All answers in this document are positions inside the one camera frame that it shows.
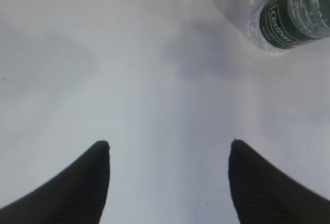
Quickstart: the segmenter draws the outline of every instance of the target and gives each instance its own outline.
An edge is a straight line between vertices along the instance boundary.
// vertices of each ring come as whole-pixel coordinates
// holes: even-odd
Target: bottle label
[[[265,39],[279,49],[291,49],[315,38],[301,33],[292,22],[288,0],[270,0],[260,13],[260,31]]]

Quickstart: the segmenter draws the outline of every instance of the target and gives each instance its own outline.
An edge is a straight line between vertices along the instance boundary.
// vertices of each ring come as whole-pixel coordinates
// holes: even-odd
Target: brand logo
[[[276,18],[276,11],[273,10],[270,13],[270,15],[271,15],[272,24],[273,24],[273,27],[274,27],[274,30],[276,31],[276,33],[278,33],[280,35],[280,37],[282,37],[285,41],[292,42],[292,40],[290,38],[288,38],[287,35],[284,34],[284,31],[278,25],[277,18]]]

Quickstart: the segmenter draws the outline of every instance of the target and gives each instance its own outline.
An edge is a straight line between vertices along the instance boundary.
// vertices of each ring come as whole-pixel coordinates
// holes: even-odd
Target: water bottle
[[[269,0],[253,16],[250,39],[277,54],[330,36],[330,0]]]

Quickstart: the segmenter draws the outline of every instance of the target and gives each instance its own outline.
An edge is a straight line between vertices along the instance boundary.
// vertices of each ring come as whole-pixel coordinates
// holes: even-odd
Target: white surface
[[[258,54],[265,1],[0,0],[0,206],[100,139],[101,224],[238,223],[234,138],[330,198],[330,42]]]

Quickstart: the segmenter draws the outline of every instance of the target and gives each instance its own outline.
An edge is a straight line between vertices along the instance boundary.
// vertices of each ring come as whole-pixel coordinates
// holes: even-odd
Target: green bottle label
[[[271,45],[283,50],[316,40],[296,28],[290,18],[288,7],[288,0],[270,0],[260,13],[262,35]]]

